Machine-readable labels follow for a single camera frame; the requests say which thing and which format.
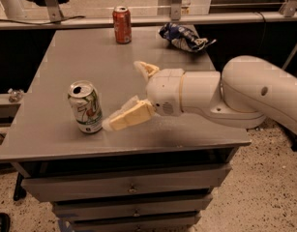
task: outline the desk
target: desk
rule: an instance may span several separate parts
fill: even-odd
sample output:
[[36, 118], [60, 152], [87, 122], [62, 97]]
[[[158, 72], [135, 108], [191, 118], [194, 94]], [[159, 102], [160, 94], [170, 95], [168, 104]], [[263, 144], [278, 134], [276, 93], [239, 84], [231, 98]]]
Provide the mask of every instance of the desk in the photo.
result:
[[176, 49], [158, 29], [134, 28], [129, 44], [117, 44], [112, 29], [56, 32], [0, 148], [0, 162], [11, 162], [22, 186], [75, 231], [193, 225], [237, 148], [251, 143], [245, 130], [192, 114], [117, 132], [78, 129], [67, 100], [74, 81], [94, 83], [106, 117], [134, 95], [145, 98], [135, 60], [214, 70], [205, 52]]

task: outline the can label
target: can label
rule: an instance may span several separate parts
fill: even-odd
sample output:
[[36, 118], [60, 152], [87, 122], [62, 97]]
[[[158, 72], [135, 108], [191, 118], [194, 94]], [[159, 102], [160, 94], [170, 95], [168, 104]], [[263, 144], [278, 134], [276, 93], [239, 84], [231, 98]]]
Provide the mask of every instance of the can label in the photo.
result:
[[102, 128], [102, 110], [98, 92], [89, 81], [77, 81], [70, 86], [69, 103], [81, 131], [93, 133]]
[[131, 14], [127, 7], [118, 6], [112, 13], [116, 42], [127, 44], [132, 40]]

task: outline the drawer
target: drawer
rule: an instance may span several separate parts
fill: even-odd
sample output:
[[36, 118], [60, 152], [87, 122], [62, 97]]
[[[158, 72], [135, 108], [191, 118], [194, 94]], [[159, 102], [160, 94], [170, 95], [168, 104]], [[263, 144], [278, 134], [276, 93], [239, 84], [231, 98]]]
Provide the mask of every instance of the drawer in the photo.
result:
[[88, 220], [141, 217], [154, 214], [205, 210], [212, 200], [203, 190], [174, 191], [136, 196], [87, 199], [81, 202], [58, 202], [53, 213], [61, 219]]
[[25, 179], [22, 186], [41, 202], [219, 187], [229, 164], [143, 169], [116, 173]]
[[153, 217], [133, 217], [105, 220], [71, 222], [75, 232], [139, 232], [143, 229], [156, 229], [194, 225], [200, 219], [199, 213], [183, 213]]

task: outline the drawer knob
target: drawer knob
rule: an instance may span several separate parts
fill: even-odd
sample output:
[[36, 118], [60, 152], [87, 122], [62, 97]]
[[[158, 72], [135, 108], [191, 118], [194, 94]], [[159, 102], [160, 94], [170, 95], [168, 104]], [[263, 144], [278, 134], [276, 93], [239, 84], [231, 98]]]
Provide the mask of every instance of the drawer knob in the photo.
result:
[[135, 210], [133, 217], [135, 217], [135, 218], [140, 217], [140, 213], [138, 212], [138, 210]]
[[131, 185], [130, 188], [128, 189], [129, 193], [137, 193], [137, 189], [135, 188], [134, 185]]

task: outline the concrete floor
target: concrete floor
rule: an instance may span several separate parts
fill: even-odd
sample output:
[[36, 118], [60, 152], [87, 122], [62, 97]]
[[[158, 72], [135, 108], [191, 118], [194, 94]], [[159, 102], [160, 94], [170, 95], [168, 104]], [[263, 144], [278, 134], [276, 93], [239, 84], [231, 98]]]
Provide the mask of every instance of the concrete floor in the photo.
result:
[[[297, 231], [297, 152], [283, 130], [267, 119], [249, 130], [252, 145], [234, 156], [233, 170], [192, 230], [195, 232]], [[0, 172], [0, 212], [12, 219], [11, 232], [60, 231], [48, 203], [30, 194], [14, 202], [16, 173]], [[186, 232], [165, 228], [156, 232]]]

